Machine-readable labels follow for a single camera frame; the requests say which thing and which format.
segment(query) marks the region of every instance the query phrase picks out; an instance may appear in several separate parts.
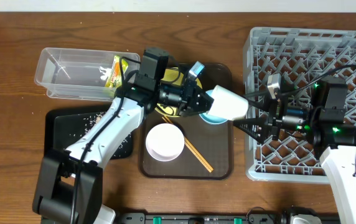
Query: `black tray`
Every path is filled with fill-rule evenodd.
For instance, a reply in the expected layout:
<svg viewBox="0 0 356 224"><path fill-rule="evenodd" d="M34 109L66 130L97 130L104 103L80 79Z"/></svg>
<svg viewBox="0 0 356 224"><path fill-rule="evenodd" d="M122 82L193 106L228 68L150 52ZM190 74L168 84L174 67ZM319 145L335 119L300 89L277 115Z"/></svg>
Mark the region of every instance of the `black tray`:
<svg viewBox="0 0 356 224"><path fill-rule="evenodd" d="M62 151L77 142L95 124L95 117L104 114L109 107L110 104L106 104L49 111L45 117L44 153L52 148ZM111 159L128 157L132 151L133 137L129 134Z"/></svg>
<svg viewBox="0 0 356 224"><path fill-rule="evenodd" d="M232 88L232 74L222 64L205 64L205 71L200 81L204 90L211 90L216 84L227 89ZM163 123L161 117L161 114L155 111L146 118L143 124L139 170L145 176L221 180L230 175L233 170L232 122L211 125L204 122L200 116L171 118L171 121L181 128L185 137L214 168L210 173L186 147L178 158L169 162L157 161L149 155L144 144L146 135L155 125Z"/></svg>

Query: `blue cup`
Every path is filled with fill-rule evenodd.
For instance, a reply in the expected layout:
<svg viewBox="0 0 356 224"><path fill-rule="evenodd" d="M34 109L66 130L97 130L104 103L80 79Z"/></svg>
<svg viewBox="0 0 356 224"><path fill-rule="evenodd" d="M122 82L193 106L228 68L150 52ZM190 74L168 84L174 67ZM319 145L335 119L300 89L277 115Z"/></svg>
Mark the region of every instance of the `blue cup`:
<svg viewBox="0 0 356 224"><path fill-rule="evenodd" d="M207 90L206 93L211 96L211 93L213 92L213 90ZM207 123L207 124L212 124L212 125L216 125L216 124L223 124L225 122L227 122L227 119L225 118L219 118L216 116L212 116L212 115L208 115L207 113L201 113L199 114L199 116Z"/></svg>

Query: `white cup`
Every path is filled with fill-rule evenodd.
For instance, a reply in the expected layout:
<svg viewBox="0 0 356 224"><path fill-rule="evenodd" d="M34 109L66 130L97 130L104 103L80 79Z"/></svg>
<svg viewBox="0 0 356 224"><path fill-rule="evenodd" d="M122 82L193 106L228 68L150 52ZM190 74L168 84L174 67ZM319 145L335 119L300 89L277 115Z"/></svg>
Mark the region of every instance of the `white cup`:
<svg viewBox="0 0 356 224"><path fill-rule="evenodd" d="M182 131L173 124L159 124L153 127L145 140L148 153L155 159L167 162L178 157L184 150L185 139Z"/></svg>
<svg viewBox="0 0 356 224"><path fill-rule="evenodd" d="M216 86L211 93L214 99L208 115L225 118L230 121L242 119L248 110L248 101L234 92L221 86Z"/></svg>

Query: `wall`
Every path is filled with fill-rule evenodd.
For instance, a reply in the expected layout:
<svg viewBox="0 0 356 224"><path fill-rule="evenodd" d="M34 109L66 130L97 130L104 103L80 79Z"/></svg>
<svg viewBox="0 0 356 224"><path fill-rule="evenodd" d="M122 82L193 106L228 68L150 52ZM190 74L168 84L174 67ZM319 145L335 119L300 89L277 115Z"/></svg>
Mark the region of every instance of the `wall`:
<svg viewBox="0 0 356 224"><path fill-rule="evenodd" d="M356 12L356 0L0 0L0 11Z"/></svg>

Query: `yellow plate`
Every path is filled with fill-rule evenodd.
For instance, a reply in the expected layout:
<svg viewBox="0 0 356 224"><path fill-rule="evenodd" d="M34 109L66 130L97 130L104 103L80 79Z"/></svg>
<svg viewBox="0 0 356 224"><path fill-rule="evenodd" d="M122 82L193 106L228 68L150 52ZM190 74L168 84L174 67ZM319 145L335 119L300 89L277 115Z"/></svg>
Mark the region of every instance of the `yellow plate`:
<svg viewBox="0 0 356 224"><path fill-rule="evenodd" d="M177 70L173 70L173 69L166 69L166 72L164 73L164 78L162 79L163 81L166 81L166 82L171 82L173 81L174 79L177 78L177 75L178 75L178 71ZM175 85L180 85L182 83L182 79L184 78L184 74L181 73L179 79L177 81L174 82ZM202 88L202 84L200 82L199 79L196 79L196 82L197 82L197 86L199 86L200 88ZM173 116L172 114L175 114L176 111L177 111L177 108L176 107L173 107L173 106L168 106L166 108L163 108L161 106L161 104L157 104L160 108L162 108L164 110L163 111L160 111L159 109L156 108L156 111L160 114L163 114L165 116L168 116L168 117L171 117L171 118L177 118L179 116Z"/></svg>

